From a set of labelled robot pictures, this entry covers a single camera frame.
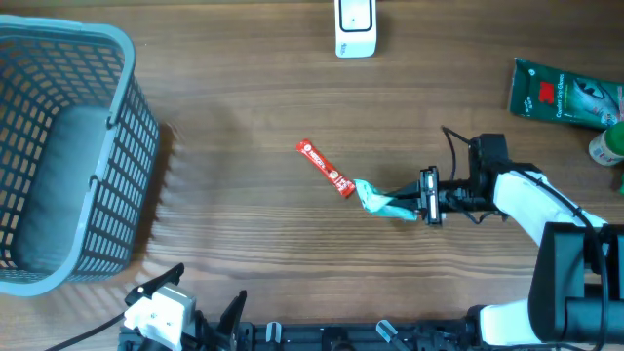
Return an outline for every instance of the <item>gray plastic basket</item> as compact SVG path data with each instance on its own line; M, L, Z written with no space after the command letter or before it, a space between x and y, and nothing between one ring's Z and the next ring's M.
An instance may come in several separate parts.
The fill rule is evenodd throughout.
M159 143L120 29L0 16L0 293L130 260Z

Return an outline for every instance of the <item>red snack stick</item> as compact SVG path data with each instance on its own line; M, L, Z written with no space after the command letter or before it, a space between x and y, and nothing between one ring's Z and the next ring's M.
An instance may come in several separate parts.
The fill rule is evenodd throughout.
M348 198L349 195L355 190L353 181L349 180L346 176L341 175L340 172L319 152L319 150L312 145L312 142L308 139L302 140L297 146L297 151L303 154L310 162L312 162L321 171L322 174L330 181L336 190L344 198Z

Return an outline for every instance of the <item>blue object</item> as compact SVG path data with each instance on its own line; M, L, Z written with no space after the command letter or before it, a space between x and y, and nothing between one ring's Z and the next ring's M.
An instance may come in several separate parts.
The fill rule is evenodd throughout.
M415 212L388 205L393 197L383 195L374 186L365 180L355 179L355 188L362 202L364 210L373 215L383 217L400 218L403 220L417 221L418 216Z

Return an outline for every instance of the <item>green package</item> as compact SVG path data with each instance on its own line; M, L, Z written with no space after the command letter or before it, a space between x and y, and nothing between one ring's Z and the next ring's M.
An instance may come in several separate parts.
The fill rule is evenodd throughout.
M516 58L509 111L605 130L622 120L622 85Z

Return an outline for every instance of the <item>wooden table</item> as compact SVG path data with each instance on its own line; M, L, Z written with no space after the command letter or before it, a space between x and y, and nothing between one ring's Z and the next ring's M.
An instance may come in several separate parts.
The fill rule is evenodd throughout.
M0 349L40 350L124 310L127 291L178 262L212 320L239 290L255 323L455 318L527 296L536 246L513 221L442 229L366 214L294 150L311 138L346 175L395 189L437 165L440 132L505 133L511 157L571 199L621 218L622 169L587 156L597 132L512 116L513 58L624 81L624 4L384 1L373 58L334 54L333 5L31 9L128 32L163 143L132 265L109 282L0 296ZM459 176L467 176L459 150ZM74 350L112 350L117 329Z

